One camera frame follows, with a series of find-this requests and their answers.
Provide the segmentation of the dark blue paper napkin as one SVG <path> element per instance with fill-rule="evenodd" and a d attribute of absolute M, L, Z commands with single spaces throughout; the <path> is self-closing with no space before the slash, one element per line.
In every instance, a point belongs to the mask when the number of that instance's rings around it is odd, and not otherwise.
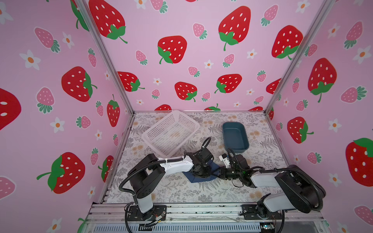
<path fill-rule="evenodd" d="M 214 171 L 216 169 L 219 169 L 220 166 L 215 164 L 214 162 L 208 162 L 208 166 L 211 167 L 211 171 Z M 217 177 L 215 175 L 218 175 L 218 171 L 214 172 L 214 175 L 208 175 L 208 176 L 195 176 L 191 171 L 190 172 L 183 172 L 185 177 L 191 182 L 191 183 L 201 183 L 201 182 L 208 182 L 215 180 Z"/>

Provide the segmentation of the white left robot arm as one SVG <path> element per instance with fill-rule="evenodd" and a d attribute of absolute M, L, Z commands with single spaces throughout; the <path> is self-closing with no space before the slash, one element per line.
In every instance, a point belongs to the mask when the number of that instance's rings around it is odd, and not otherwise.
<path fill-rule="evenodd" d="M 135 204 L 142 214 L 146 214 L 153 210 L 151 194 L 163 177 L 181 172 L 191 183 L 206 182 L 215 179 L 212 170 L 216 167 L 212 153 L 205 149 L 170 159 L 157 158 L 151 153 L 129 171 L 120 187 L 130 183 Z"/>

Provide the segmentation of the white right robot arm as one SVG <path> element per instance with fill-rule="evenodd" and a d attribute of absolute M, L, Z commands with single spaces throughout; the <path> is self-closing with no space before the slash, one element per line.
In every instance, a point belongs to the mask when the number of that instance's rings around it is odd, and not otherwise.
<path fill-rule="evenodd" d="M 220 167 L 217 177 L 223 180 L 240 180 L 251 188 L 278 187 L 277 194 L 267 194 L 256 204 L 260 218 L 268 218 L 277 211 L 298 210 L 302 213 L 320 211 L 326 191 L 296 165 L 267 170 L 263 167 L 242 169 L 240 166 Z"/>

